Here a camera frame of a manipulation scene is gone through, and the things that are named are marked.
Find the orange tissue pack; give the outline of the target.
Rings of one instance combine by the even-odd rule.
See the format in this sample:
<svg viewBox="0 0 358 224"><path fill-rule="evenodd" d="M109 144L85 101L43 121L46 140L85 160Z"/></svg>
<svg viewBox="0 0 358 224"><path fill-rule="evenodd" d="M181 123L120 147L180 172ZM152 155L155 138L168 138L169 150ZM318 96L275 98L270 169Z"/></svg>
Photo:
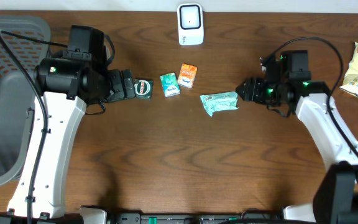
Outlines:
<svg viewBox="0 0 358 224"><path fill-rule="evenodd" d="M183 87L192 88L197 73L197 67L183 63L178 76L178 84Z"/></svg>

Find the teal wrapper pack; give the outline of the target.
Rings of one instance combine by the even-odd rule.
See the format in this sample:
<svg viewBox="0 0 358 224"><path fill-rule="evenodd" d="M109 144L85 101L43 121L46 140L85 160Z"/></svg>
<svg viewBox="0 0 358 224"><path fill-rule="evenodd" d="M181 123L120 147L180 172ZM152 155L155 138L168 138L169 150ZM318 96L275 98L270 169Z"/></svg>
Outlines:
<svg viewBox="0 0 358 224"><path fill-rule="evenodd" d="M203 108L209 116L218 111L237 110L238 94L235 91L201 95Z"/></svg>

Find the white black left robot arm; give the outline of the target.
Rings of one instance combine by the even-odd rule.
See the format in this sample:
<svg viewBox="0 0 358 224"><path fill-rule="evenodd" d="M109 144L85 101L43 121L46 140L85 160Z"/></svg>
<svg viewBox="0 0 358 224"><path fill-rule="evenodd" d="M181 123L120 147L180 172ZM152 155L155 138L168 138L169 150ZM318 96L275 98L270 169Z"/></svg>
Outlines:
<svg viewBox="0 0 358 224"><path fill-rule="evenodd" d="M105 208L67 213L65 187L73 142L90 105L135 97L130 70L110 70L111 39L88 26L72 26L57 57L27 76L35 93L34 121L19 184L0 223L110 223Z"/></svg>

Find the green Zam-Buk box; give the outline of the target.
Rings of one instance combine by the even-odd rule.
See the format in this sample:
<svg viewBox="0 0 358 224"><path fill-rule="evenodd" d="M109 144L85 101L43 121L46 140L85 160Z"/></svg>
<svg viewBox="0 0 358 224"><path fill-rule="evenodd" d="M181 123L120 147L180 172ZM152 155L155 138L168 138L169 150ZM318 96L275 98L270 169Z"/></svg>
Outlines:
<svg viewBox="0 0 358 224"><path fill-rule="evenodd" d="M143 100L150 100L152 98L153 86L153 80L136 79L134 81L135 97Z"/></svg>

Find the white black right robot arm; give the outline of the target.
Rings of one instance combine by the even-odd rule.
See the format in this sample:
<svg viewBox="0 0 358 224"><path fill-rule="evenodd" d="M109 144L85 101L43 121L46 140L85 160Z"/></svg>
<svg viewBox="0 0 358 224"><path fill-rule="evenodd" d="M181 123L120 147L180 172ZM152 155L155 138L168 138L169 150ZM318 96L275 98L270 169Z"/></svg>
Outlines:
<svg viewBox="0 0 358 224"><path fill-rule="evenodd" d="M283 218L315 223L358 223L358 141L336 109L324 81L311 79L308 53L284 51L261 61L263 78L248 78L236 88L244 101L265 105L281 116L294 114L307 128L327 173L311 203L283 209Z"/></svg>

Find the teal tissue pack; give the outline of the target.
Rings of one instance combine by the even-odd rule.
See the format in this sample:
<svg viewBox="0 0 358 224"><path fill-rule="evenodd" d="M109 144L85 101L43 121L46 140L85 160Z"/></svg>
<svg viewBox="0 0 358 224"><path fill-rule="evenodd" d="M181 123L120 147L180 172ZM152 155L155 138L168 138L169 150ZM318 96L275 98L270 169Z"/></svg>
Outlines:
<svg viewBox="0 0 358 224"><path fill-rule="evenodd" d="M177 82L175 73L167 73L160 76L163 93L165 97L175 96L180 94L180 87Z"/></svg>

